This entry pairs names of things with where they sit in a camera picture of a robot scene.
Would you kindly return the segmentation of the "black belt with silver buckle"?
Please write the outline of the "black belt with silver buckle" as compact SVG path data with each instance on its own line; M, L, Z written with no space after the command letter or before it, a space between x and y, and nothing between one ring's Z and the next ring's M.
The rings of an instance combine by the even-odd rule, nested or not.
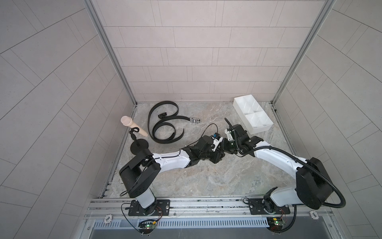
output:
M149 135L150 137L156 142L156 143L159 143L159 144L170 144L170 143L174 143L176 141L179 141L183 136L184 136L184 133L185 131L183 130L182 133L176 137L176 128L173 124L171 124L169 121L170 120L187 120L191 123L200 123L201 122L201 119L199 118L190 118L190 117L186 117L186 116L180 116L178 115L179 113L179 106L175 103L175 102L172 102L172 101L161 101L159 103L157 103L156 105L154 105L151 110L149 111L149 114L148 114L148 122L147 122L147 127L148 129L150 129L150 120L151 120L151 116L153 114L153 112L160 106L163 106L163 105L172 105L172 106L175 106L176 107L176 112L172 115L167 115L166 112L160 114L158 117L159 117L159 121L155 123L155 125L152 127L151 131L149 131ZM156 136L156 131L163 127L163 126L169 126L171 127L174 132L168 137L168 138L165 138L165 139L159 139L157 136Z

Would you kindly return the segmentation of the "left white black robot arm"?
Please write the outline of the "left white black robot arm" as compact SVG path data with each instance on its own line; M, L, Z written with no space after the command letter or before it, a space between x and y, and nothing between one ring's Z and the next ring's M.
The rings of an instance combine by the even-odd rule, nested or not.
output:
M119 171L120 178L130 198L152 211L157 199L150 186L159 173L197 165L201 160L218 163L225 156L223 145L227 139L219 134L202 136L195 145L185 146L172 153L152 153L143 149Z

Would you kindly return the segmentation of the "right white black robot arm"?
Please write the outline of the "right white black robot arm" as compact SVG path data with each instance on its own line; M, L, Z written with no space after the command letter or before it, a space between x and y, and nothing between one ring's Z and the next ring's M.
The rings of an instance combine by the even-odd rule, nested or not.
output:
M334 208L334 204L326 201L332 193L338 194L340 207L346 203L319 159L297 157L270 145L260 137L249 137L240 124L230 123L225 133L227 138L222 142L225 152L265 160L295 180L289 187L274 187L264 195L262 204L267 213L275 213L277 207L288 205L305 205L311 209L319 209L321 206Z

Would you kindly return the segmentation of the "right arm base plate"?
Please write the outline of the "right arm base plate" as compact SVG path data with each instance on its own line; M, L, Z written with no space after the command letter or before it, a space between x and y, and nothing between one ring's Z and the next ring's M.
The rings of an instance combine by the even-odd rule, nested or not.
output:
M249 206L251 215L290 214L289 207L278 207L271 200L265 200L263 198L244 198L243 202Z

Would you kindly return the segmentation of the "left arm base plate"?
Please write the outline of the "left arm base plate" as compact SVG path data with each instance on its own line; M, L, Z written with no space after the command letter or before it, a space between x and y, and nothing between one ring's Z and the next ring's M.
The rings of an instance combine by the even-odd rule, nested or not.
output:
M156 200L152 205L143 208L137 200L132 200L128 215L149 217L149 216L168 216L171 201L168 199Z

